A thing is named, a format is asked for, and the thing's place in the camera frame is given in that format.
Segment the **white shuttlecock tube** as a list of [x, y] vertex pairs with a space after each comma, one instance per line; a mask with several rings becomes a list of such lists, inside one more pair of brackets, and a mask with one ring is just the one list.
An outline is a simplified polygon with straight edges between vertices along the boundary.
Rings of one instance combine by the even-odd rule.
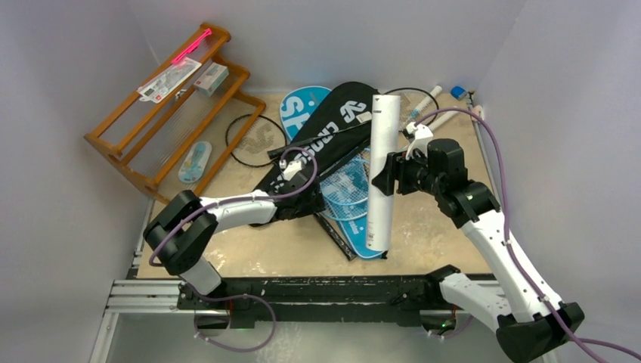
[[398, 95], [373, 97], [366, 246], [381, 253], [391, 245], [394, 197], [387, 194], [385, 167], [388, 154], [396, 152], [398, 146], [400, 106]]

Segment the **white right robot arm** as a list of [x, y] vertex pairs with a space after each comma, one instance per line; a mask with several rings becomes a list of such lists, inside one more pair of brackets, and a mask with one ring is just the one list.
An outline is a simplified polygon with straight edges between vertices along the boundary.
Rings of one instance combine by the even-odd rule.
[[466, 310], [492, 330], [513, 362], [531, 362], [567, 343], [584, 320], [575, 302], [564, 302], [540, 276], [505, 226], [506, 216], [491, 189], [468, 176], [457, 141], [437, 138], [420, 151], [387, 154], [373, 189], [387, 197], [424, 192], [461, 230], [491, 268], [497, 295], [451, 265], [426, 276], [424, 297], [436, 308]]

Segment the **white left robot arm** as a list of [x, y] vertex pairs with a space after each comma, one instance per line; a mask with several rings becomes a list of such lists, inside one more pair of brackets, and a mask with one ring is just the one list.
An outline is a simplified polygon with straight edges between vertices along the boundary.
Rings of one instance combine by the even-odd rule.
[[223, 280], [204, 256], [214, 234], [245, 225], [299, 219], [324, 209], [319, 183], [303, 172], [283, 181], [277, 191], [256, 189], [248, 194], [208, 198], [185, 190], [144, 229], [143, 238], [151, 249], [148, 262], [189, 284], [206, 309], [217, 309], [225, 301]]

